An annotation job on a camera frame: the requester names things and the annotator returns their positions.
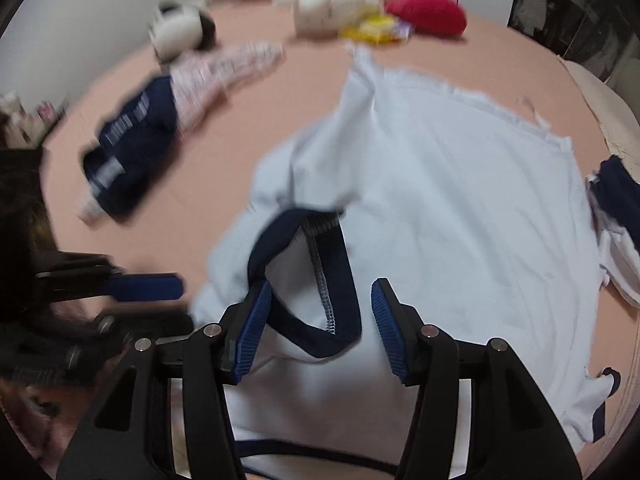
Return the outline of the folded white navy clothes stack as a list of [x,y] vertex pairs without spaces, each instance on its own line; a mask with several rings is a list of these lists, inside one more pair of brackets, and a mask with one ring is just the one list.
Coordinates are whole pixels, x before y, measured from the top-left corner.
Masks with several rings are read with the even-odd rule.
[[639,183],[616,155],[587,180],[600,268],[631,307],[639,307]]

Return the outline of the cream bunny plush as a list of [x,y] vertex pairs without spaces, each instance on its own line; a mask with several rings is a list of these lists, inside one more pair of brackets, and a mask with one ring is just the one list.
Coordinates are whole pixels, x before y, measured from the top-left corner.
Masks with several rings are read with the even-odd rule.
[[334,37],[372,14],[384,10],[384,0],[271,0],[292,12],[297,37]]

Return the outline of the black white panda plush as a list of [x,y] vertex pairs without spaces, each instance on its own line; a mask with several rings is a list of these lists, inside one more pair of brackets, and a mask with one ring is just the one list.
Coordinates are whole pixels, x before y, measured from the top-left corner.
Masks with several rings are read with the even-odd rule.
[[175,61],[186,51],[204,51],[216,44],[215,22],[198,6],[161,1],[149,26],[150,43],[160,64]]

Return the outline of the navy striped garment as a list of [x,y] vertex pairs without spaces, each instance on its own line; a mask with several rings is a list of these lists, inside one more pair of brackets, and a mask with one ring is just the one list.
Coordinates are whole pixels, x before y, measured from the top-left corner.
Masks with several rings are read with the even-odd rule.
[[154,183],[174,148],[178,112],[171,76],[149,79],[102,125],[81,167],[88,191],[78,217],[91,226],[107,216],[130,216]]

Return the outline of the red plush toy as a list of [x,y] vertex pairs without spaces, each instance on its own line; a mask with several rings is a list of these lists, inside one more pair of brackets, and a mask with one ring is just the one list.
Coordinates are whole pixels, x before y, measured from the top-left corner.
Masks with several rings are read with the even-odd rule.
[[457,38],[468,26],[465,10],[454,0],[394,0],[386,3],[385,11],[419,34]]

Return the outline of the yellow snack packet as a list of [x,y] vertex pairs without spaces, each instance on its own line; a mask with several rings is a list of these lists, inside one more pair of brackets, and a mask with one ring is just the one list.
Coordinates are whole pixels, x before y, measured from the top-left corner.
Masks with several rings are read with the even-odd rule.
[[370,46],[402,44],[413,33],[413,26],[392,14],[376,14],[340,31],[342,38]]

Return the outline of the white t-shirt navy trim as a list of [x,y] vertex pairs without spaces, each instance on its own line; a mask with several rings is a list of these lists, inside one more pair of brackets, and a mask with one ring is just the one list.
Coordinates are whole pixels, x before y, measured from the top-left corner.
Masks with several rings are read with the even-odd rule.
[[484,94],[357,50],[337,108],[269,153],[208,258],[198,324],[271,290],[252,369],[227,392],[243,463],[270,479],[373,479],[400,461],[416,390],[371,304],[457,340],[506,340],[574,451],[612,379],[588,372],[604,278],[573,145]]

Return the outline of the cream knitted blanket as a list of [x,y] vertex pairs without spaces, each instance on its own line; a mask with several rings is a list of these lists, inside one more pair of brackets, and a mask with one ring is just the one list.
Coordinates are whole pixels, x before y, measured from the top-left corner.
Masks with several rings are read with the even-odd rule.
[[560,60],[597,119],[606,146],[627,165],[639,165],[639,123],[626,102],[581,65]]

